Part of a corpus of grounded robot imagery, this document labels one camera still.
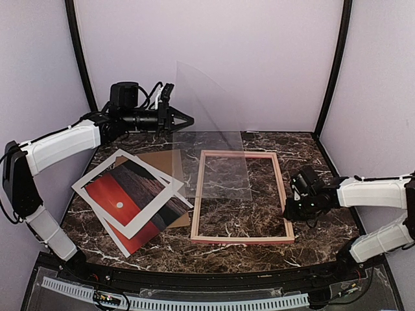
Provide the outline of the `light wooden picture frame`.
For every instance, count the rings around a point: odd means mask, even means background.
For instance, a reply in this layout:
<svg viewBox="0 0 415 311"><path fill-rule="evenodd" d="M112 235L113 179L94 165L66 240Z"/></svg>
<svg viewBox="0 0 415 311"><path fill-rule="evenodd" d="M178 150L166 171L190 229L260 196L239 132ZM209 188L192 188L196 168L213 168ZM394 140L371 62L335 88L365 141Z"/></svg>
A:
<svg viewBox="0 0 415 311"><path fill-rule="evenodd" d="M199 235L200 210L202 203L202 186L204 181L205 162L207 157L241 157L252 159L271 159L278 194L280 198L281 210L285 211L285 202L287 195L285 192L283 177L279 167L278 157L275 152L252 152L252 151L225 151L225 150L203 150L201 151L198 179L196 184L196 196L193 209L193 218L191 221L190 240L194 243L202 244L226 244L226 245L260 245L260 244L292 244L295 241L294 229L291 221L283 219L285 227L285 236L272 237L223 237L223 236L202 236Z"/></svg>

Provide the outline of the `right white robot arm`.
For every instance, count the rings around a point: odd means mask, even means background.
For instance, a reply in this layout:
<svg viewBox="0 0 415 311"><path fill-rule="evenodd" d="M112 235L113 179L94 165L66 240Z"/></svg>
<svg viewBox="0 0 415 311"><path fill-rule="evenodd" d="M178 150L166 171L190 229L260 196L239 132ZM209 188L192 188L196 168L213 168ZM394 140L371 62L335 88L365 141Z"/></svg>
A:
<svg viewBox="0 0 415 311"><path fill-rule="evenodd" d="M391 207L404 211L398 219L378 230L354 238L338 253L331 276L345 281L356 264L397 248L414 246L414 174L386 178L339 176L325 183L314 169L305 166L291 177L293 197L288 198L283 216L290 221L316 220L332 209Z"/></svg>

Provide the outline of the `clear acrylic sheet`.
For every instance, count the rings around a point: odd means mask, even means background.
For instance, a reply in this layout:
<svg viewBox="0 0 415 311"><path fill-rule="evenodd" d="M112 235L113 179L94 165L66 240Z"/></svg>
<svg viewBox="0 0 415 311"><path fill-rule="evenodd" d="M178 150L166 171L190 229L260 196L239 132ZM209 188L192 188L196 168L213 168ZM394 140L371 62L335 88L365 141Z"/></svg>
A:
<svg viewBox="0 0 415 311"><path fill-rule="evenodd" d="M199 69L177 62L173 105L194 118L193 125L172 135L182 163L172 171L176 178L183 174L182 193L187 198L252 200L246 158L225 156L243 151L234 99Z"/></svg>

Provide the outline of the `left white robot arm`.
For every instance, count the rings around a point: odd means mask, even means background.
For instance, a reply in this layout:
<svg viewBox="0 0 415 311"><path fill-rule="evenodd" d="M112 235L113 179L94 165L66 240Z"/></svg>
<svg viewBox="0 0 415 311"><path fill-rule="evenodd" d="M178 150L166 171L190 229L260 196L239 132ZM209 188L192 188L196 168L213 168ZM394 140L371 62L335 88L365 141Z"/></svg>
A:
<svg viewBox="0 0 415 311"><path fill-rule="evenodd" d="M128 133L177 132L195 123L193 117L170 106L174 84L157 83L147 93L137 82L118 82L101 111L87 113L76 123L37 139L10 141L1 158L3 190L12 206L7 218L25 222L53 253L66 262L66 272L77 282L91 278L85 255L66 235L43 205L34 177L44 169L85 150L111 143Z"/></svg>

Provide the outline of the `white photo mat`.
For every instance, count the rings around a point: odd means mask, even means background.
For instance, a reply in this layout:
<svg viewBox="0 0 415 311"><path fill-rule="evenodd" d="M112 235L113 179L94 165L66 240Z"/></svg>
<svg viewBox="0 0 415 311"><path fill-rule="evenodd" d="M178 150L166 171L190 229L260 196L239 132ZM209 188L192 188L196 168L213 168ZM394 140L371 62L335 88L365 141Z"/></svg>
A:
<svg viewBox="0 0 415 311"><path fill-rule="evenodd" d="M114 217L109 215L102 207L94 202L85 190L86 185L100 178L109 170L115 168L118 165L117 158L119 157L125 157L142 166L164 185L164 189L147 205L147 207L144 208L144 211L135 216L133 220L126 226L121 225ZM108 224L112 224L125 237L132 238L173 196L177 196L181 198L181 200L187 201L189 209L193 208L193 204L191 204L182 194L183 186L184 183L179 179L173 178L172 176L152 167L151 165L140 160L138 156L131 155L124 150L118 150L107 160L94 168L91 172L87 173L84 177L79 179L73 185L73 189L83 198L83 200L85 200L85 202L90 205L99 219L103 221L103 224L106 228L108 228Z"/></svg>

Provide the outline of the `brown cardboard backing board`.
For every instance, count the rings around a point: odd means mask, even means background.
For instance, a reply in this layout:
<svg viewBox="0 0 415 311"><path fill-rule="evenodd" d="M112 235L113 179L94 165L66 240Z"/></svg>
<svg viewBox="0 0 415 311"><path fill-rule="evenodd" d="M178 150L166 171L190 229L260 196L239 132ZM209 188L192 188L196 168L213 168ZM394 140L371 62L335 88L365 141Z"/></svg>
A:
<svg viewBox="0 0 415 311"><path fill-rule="evenodd" d="M178 152L153 152L140 154L138 158L170 176L173 172L180 171L181 158ZM148 170L125 157L117 158L117 163L118 165L110 172L111 176L137 206L133 213L143 211L163 190L164 186ZM170 227L188 226L190 224L188 210L187 201L173 196L157 211L140 232L153 230L160 233Z"/></svg>

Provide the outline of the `red sunset photo print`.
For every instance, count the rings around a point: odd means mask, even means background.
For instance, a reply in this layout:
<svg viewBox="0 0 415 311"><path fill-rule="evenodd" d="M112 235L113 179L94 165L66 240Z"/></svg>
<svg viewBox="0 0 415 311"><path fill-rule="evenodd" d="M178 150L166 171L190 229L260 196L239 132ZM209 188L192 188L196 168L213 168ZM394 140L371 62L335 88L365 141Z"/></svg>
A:
<svg viewBox="0 0 415 311"><path fill-rule="evenodd" d="M91 199L126 226L164 189L148 170L126 160L85 186ZM125 237L108 224L115 240L126 249L126 256L134 254L162 231L190 225L189 207L176 196L172 197L132 238Z"/></svg>

